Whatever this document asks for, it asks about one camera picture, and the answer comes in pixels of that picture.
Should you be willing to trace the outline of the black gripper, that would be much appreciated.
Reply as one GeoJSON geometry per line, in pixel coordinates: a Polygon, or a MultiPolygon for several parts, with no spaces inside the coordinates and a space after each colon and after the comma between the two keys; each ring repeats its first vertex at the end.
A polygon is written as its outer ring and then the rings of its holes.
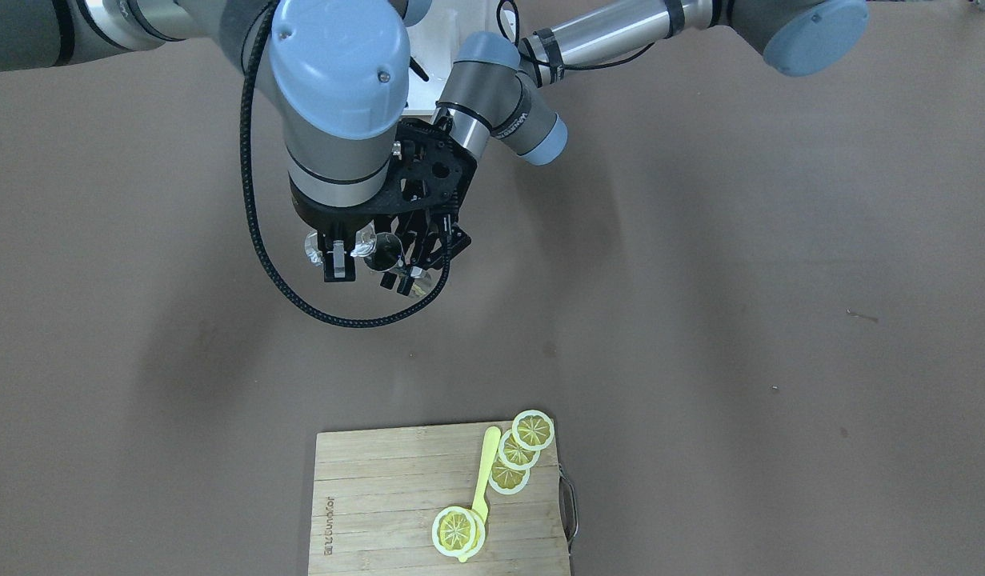
{"type": "MultiPolygon", "coordinates": [[[[302,192],[292,193],[297,215],[322,237],[322,268],[325,283],[356,281],[354,234],[379,216],[393,216],[429,207],[429,198],[405,197],[401,192],[380,192],[357,206],[323,205],[302,192]]],[[[427,270],[412,266],[403,249],[405,265],[393,272],[383,272],[382,286],[396,288],[408,298],[425,298],[433,289],[427,270]]]]}
{"type": "Polygon", "coordinates": [[[397,139],[402,145],[394,167],[403,206],[394,233],[416,241],[427,236],[427,269],[441,270],[471,244],[458,223],[460,208],[476,172],[474,155],[449,134],[452,121],[436,125],[402,120],[397,139]]]}

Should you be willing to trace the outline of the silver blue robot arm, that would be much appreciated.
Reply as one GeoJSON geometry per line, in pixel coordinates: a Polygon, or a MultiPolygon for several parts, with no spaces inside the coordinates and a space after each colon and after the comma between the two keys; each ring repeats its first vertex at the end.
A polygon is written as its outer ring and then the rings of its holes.
{"type": "Polygon", "coordinates": [[[864,1],[616,1],[572,21],[510,39],[464,40],[427,126],[477,164],[490,139],[541,166],[562,153],[567,128],[539,88],[567,74],[634,61],[683,30],[727,26],[783,75],[813,75],[861,39],[864,1]]]}
{"type": "Polygon", "coordinates": [[[430,1],[0,1],[0,74],[200,44],[213,81],[279,114],[290,187],[328,281],[354,277],[359,214],[392,170],[408,30],[430,1]]]}

